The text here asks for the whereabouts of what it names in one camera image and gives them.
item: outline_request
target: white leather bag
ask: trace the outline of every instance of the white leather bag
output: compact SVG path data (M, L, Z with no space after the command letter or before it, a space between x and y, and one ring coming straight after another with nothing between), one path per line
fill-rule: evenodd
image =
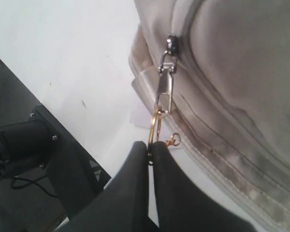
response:
M133 87L153 110L179 38L174 108L184 149L268 231L290 231L290 0L135 0Z

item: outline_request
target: white table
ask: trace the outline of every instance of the white table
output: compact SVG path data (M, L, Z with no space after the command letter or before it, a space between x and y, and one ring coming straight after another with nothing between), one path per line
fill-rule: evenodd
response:
M1 60L111 176L148 139L130 123L138 23L132 0L0 0ZM264 231L184 151L173 155L204 192ZM149 214L158 221L152 181Z

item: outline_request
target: white bag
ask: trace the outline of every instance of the white bag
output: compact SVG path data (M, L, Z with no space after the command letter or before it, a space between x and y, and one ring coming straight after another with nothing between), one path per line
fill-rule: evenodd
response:
M290 0L135 0L133 87L153 110L157 67L179 38L169 127L268 231L290 231Z

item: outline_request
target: gray floor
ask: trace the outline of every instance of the gray floor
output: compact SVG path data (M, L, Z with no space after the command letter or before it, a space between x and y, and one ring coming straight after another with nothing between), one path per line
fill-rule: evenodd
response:
M0 61L0 126L26 121L39 101ZM22 177L44 175L36 168ZM39 182L54 193L48 179ZM58 199L51 198L36 186L10 189L10 180L0 181L0 232L50 232L64 218Z

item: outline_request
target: white surface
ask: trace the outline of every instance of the white surface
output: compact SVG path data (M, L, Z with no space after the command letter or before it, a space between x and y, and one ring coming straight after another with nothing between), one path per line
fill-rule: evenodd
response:
M130 123L138 22L132 0L0 0L0 58L110 175L135 140L148 140ZM208 195L251 220L182 150L173 155ZM149 214L157 222L152 182Z

